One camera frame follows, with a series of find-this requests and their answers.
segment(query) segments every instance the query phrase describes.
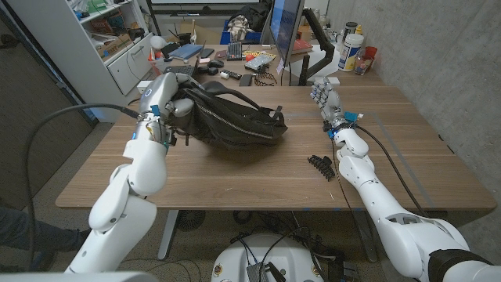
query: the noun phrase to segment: laptop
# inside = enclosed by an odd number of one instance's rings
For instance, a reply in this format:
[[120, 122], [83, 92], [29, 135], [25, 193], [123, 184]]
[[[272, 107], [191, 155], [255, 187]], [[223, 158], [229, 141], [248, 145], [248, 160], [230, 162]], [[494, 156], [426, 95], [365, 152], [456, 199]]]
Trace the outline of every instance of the laptop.
[[178, 73], [178, 74], [188, 74], [190, 77], [193, 78], [193, 76], [196, 75], [196, 73], [197, 73], [198, 64], [200, 63], [200, 58], [202, 56], [202, 53], [204, 52], [204, 48], [205, 48], [205, 42], [202, 45], [202, 49], [200, 50], [198, 55], [196, 55], [195, 67], [192, 67], [191, 65], [167, 67], [164, 70], [164, 74], [166, 74], [167, 72], [173, 72], [173, 73]]

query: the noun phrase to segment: monitor stand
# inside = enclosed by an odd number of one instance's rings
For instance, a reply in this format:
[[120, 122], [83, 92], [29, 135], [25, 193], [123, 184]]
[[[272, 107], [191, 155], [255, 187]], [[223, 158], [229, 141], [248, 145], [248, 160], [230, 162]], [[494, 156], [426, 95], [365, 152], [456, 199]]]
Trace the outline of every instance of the monitor stand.
[[310, 24], [312, 28], [313, 34], [316, 36], [317, 40], [320, 44], [320, 50], [326, 52], [326, 56], [321, 59], [318, 63], [314, 64], [312, 67], [308, 68], [310, 62], [310, 55], [305, 55], [303, 57], [303, 65], [301, 67], [301, 74], [299, 74], [299, 81], [292, 81], [290, 86], [310, 86], [313, 85], [313, 82], [307, 81], [308, 78], [316, 74], [320, 70], [322, 70], [326, 65], [332, 62], [332, 58], [334, 56], [334, 46], [330, 44], [327, 36], [323, 33], [322, 27], [320, 27], [319, 21], [316, 19], [313, 11], [308, 9], [303, 9], [303, 16], [305, 16], [306, 20]]

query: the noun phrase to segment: wooden table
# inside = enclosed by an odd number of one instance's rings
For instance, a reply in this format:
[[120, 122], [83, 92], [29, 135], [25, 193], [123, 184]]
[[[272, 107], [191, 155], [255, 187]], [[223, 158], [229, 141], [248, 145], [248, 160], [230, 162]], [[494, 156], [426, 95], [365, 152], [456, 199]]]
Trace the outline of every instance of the wooden table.
[[[277, 61], [273, 61], [272, 71]], [[243, 69], [243, 62], [225, 61], [225, 69], [250, 73]], [[335, 75], [341, 81], [342, 86], [335, 89], [344, 109], [365, 114], [359, 124], [386, 146], [425, 209], [490, 210], [496, 206], [491, 194], [396, 87], [384, 86], [373, 71], [363, 77], [343, 72]], [[327, 182], [307, 161], [313, 154], [333, 156], [331, 142], [322, 130], [319, 108], [309, 98], [309, 87], [239, 87], [231, 78], [225, 81], [219, 76], [198, 77], [202, 82], [214, 79], [241, 91], [263, 107], [282, 105], [289, 129], [279, 145], [251, 151], [216, 150], [193, 138], [185, 146], [180, 137], [178, 145], [171, 147], [166, 156], [167, 184], [161, 192], [148, 197], [149, 201], [171, 210], [348, 209], [338, 182], [335, 179]], [[59, 195], [56, 204], [61, 208], [93, 206], [106, 188], [110, 173], [118, 165], [130, 163], [121, 155], [134, 130], [135, 121], [122, 116]], [[369, 144], [369, 155], [380, 180], [404, 208], [416, 210], [379, 146], [363, 132], [359, 135]], [[351, 206], [364, 208], [355, 188], [344, 179], [341, 183]]]

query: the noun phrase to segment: cabinet drawer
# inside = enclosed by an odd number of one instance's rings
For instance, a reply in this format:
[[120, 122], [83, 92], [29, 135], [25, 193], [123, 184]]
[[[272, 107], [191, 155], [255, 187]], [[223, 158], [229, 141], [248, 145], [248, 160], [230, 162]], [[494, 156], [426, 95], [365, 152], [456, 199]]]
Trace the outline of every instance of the cabinet drawer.
[[152, 36], [153, 34], [149, 33], [135, 45], [129, 45], [128, 51], [108, 65], [108, 70], [124, 95], [127, 95], [151, 68], [148, 55]]

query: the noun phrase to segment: table leg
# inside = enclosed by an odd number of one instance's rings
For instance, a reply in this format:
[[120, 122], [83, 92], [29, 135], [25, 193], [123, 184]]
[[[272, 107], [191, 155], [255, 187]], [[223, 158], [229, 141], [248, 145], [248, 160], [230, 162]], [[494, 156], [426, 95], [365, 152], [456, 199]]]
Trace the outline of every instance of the table leg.
[[165, 222], [164, 235], [158, 249], [158, 259], [166, 259], [171, 248], [172, 239], [174, 239], [175, 223], [178, 220], [178, 210], [170, 210]]
[[369, 222], [367, 221], [366, 211], [354, 211], [355, 223], [359, 230], [360, 238], [366, 257], [369, 262], [377, 262], [376, 245], [374, 244], [373, 235], [371, 233]]

